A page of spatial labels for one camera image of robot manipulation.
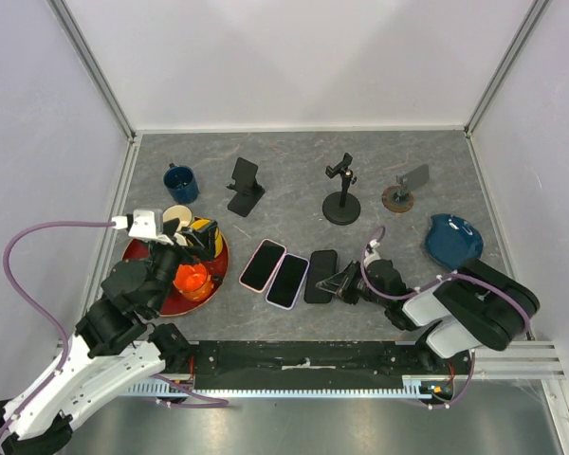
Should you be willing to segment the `black phone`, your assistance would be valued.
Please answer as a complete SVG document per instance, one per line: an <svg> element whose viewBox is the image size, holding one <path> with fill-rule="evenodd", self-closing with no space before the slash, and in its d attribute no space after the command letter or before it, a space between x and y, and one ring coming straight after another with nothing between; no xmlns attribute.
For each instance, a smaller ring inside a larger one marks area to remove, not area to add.
<svg viewBox="0 0 569 455"><path fill-rule="evenodd" d="M338 253L334 249L316 250L310 256L303 300L309 304L326 304L332 294L320 290L318 282L326 280L338 272Z"/></svg>

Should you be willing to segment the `phone with lilac case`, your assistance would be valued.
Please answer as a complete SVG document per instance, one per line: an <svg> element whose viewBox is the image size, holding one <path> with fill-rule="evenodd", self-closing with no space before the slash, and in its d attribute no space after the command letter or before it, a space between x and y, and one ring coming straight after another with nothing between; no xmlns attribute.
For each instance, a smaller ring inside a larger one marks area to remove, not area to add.
<svg viewBox="0 0 569 455"><path fill-rule="evenodd" d="M266 302L290 311L296 304L309 267L306 258L286 253L266 292Z"/></svg>

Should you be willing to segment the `black round-base phone stand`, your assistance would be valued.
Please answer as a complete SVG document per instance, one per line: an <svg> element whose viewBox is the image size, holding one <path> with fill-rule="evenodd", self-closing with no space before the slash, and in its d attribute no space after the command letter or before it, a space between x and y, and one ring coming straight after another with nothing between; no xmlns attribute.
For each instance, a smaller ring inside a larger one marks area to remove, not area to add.
<svg viewBox="0 0 569 455"><path fill-rule="evenodd" d="M342 160L335 165L327 166L325 174L333 179L341 177L340 191L329 194L322 203L321 209L324 217L337 226L347 226L356 222L361 213L361 205L358 199L349 193L349 189L357 182L357 177L350 169L353 157L345 153Z"/></svg>

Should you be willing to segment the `phone with pink case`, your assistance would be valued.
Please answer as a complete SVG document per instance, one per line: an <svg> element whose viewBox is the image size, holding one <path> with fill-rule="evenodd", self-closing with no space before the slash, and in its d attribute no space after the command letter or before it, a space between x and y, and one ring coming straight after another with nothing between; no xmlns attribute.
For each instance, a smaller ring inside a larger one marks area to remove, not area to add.
<svg viewBox="0 0 569 455"><path fill-rule="evenodd" d="M246 264L239 283L253 292L264 292L285 253L283 245L264 239Z"/></svg>

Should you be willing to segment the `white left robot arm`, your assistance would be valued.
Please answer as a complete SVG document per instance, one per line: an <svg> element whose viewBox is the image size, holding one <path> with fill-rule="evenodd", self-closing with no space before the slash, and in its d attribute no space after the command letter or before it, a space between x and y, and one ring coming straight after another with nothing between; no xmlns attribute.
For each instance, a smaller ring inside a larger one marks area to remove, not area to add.
<svg viewBox="0 0 569 455"><path fill-rule="evenodd" d="M47 228L82 228L83 221L47 222L16 234L3 253L5 275L14 290L57 330L62 350L28 386L0 401L0 454L55 454L75 429L138 381L178 373L193 356L193 346L173 324L159 317L178 268L210 261L216 253L218 224L200 228L163 222L159 210L98 222L97 228L124 230L149 248L145 259L118 262L101 283L101 296L84 313L71 336L14 278L10 254L32 232Z"/></svg>

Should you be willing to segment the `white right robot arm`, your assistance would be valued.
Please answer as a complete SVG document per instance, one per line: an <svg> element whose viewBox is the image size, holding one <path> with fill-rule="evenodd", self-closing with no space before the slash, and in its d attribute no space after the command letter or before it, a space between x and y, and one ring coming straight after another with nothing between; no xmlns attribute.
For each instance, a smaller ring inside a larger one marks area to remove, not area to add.
<svg viewBox="0 0 569 455"><path fill-rule="evenodd" d="M400 331L425 327L414 357L426 373L437 373L451 357L480 346L504 351L529 330L541 308L532 291L479 259L420 290L407 286L393 262L384 259L368 266L352 261L315 287L349 304L366 300L382 307Z"/></svg>

